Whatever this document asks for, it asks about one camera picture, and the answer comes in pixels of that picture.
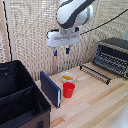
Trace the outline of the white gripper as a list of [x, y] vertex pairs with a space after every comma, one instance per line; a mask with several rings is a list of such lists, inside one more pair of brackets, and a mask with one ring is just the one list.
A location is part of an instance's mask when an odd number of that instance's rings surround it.
[[[78, 28], [71, 29], [52, 29], [47, 33], [48, 47], [58, 47], [73, 45], [79, 41], [80, 33]], [[70, 47], [66, 48], [66, 54], [70, 53]], [[58, 50], [55, 49], [53, 52], [54, 56], [57, 57]]]

